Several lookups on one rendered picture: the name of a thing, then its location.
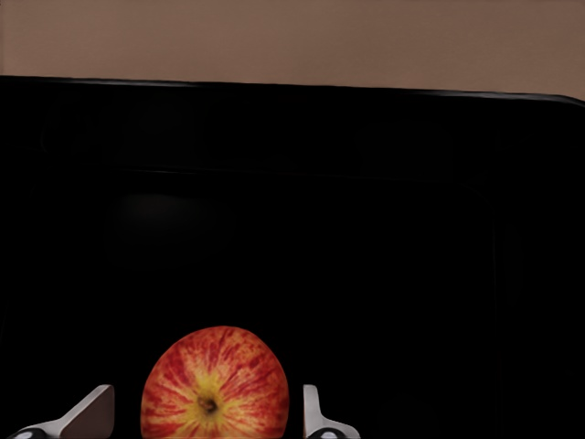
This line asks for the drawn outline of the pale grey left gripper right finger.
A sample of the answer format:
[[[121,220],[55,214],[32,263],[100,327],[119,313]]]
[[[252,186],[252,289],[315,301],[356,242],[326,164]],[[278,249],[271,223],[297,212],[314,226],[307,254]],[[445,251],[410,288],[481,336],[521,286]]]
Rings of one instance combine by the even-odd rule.
[[[326,418],[317,387],[304,384],[303,439],[361,439],[361,436],[355,427]]]

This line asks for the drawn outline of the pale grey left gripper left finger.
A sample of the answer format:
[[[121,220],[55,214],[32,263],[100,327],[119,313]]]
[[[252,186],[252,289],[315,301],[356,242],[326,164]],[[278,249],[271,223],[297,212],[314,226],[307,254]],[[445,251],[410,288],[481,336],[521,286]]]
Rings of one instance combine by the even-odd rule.
[[[114,387],[102,384],[60,418],[24,427],[6,439],[110,439],[114,429]]]

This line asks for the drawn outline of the red yellow striped apple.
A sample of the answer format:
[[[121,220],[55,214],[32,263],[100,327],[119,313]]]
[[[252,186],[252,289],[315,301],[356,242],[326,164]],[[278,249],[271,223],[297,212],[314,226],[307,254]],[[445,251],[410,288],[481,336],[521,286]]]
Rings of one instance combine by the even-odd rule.
[[[142,439],[282,439],[290,408],[276,355],[238,327],[199,329],[156,361],[141,401]]]

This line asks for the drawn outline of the black rectangular tray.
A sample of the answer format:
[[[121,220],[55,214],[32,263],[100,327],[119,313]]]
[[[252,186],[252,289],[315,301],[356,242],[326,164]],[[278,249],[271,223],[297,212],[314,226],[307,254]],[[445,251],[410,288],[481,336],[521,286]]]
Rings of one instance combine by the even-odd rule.
[[[0,439],[221,325],[285,439],[585,439],[585,101],[0,77]]]

